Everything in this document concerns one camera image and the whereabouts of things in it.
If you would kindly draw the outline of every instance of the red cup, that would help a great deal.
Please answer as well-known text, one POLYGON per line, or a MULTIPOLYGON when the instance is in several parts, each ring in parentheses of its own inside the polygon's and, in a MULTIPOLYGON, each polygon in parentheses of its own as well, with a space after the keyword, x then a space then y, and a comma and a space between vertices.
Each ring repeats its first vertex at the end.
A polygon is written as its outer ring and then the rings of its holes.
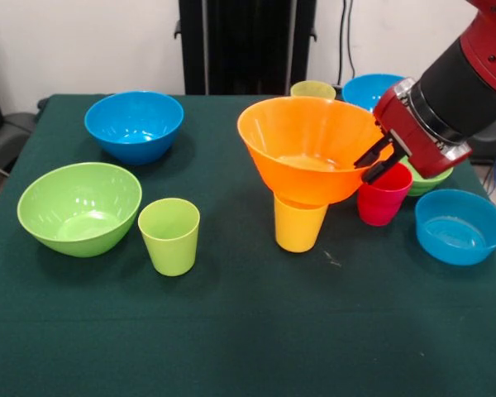
POLYGON ((358 189, 358 214, 371 226, 386 226, 391 222, 412 187, 412 173, 397 163, 373 184, 358 189))

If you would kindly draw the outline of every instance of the yellow cup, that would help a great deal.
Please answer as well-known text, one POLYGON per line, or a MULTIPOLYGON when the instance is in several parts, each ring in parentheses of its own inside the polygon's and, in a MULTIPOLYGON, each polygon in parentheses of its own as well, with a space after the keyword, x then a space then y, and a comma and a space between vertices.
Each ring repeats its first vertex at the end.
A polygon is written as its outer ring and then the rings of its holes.
POLYGON ((305 252, 316 243, 328 205, 313 206, 274 195, 275 240, 286 251, 305 252))
POLYGON ((327 83, 316 80, 300 81, 290 88, 290 95, 293 97, 318 97, 334 99, 336 90, 327 83))

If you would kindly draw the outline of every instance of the black cylindrical joint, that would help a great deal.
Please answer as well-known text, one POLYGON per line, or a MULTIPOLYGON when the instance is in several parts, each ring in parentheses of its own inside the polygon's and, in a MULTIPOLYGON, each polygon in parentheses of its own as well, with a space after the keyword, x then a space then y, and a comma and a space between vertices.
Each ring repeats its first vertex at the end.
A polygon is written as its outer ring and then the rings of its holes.
POLYGON ((472 68, 459 39, 424 72, 419 83, 433 112, 466 138, 496 120, 496 91, 472 68))

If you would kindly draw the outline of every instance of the orange bowl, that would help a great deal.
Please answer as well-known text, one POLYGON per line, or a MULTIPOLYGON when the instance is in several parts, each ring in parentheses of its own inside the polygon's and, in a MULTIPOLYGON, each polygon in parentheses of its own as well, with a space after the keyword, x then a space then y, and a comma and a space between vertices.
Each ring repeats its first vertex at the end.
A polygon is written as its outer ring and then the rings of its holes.
MULTIPOLYGON (((364 109, 331 99, 282 97, 247 108, 237 121, 265 184, 280 198, 325 205, 350 197, 369 167, 354 167, 382 132, 364 109)), ((380 154, 385 160, 391 146, 380 154)))

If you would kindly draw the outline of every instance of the white wall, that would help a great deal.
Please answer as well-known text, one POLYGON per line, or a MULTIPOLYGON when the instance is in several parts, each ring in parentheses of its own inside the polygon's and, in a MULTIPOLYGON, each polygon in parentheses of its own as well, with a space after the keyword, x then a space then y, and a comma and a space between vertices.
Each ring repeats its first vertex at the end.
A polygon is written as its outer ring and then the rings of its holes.
MULTIPOLYGON (((336 82, 341 4, 318 0, 310 79, 336 82)), ((474 14, 462 0, 355 0, 357 72, 418 77, 474 14)), ((183 93, 178 18, 178 0, 0 0, 2 110, 34 111, 52 93, 183 93)))
MULTIPOLYGON (((309 79, 337 81, 342 4, 342 0, 317 0, 318 41, 311 41, 309 79)), ((475 8, 462 0, 355 0, 351 51, 356 73, 418 78, 474 16, 475 8)), ((342 83, 351 77, 345 59, 342 83)))
POLYGON ((53 93, 184 93, 178 0, 0 0, 0 104, 53 93))

